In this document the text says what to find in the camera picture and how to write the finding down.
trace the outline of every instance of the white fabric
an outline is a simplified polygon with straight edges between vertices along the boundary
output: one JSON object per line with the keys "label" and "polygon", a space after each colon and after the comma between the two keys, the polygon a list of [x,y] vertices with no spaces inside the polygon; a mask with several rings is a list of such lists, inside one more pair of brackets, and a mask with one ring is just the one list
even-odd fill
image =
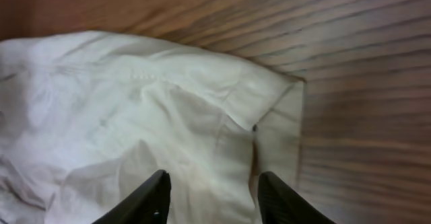
{"label": "white fabric", "polygon": [[[251,129],[302,92],[243,59],[106,32],[2,42],[0,63],[0,186],[46,209],[46,224],[91,223],[158,169],[172,181],[169,223],[253,222]],[[292,167],[291,150],[263,166]]]}

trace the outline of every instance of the wooden table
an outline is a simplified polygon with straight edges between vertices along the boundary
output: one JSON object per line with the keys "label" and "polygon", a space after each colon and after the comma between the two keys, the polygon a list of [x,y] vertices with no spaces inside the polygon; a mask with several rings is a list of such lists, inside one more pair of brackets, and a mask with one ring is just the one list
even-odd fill
{"label": "wooden table", "polygon": [[0,39],[89,29],[304,77],[299,193],[338,223],[431,223],[431,0],[0,0]]}

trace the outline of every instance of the wrinkled fabric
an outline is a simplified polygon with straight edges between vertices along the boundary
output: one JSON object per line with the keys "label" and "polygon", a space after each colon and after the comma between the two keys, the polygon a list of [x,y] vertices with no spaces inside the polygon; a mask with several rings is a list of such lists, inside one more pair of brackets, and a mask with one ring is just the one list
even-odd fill
{"label": "wrinkled fabric", "polygon": [[252,223],[254,140],[262,169],[294,179],[295,79],[106,32],[2,42],[0,62],[0,186],[46,224],[91,223],[159,169],[172,181],[169,223]]}

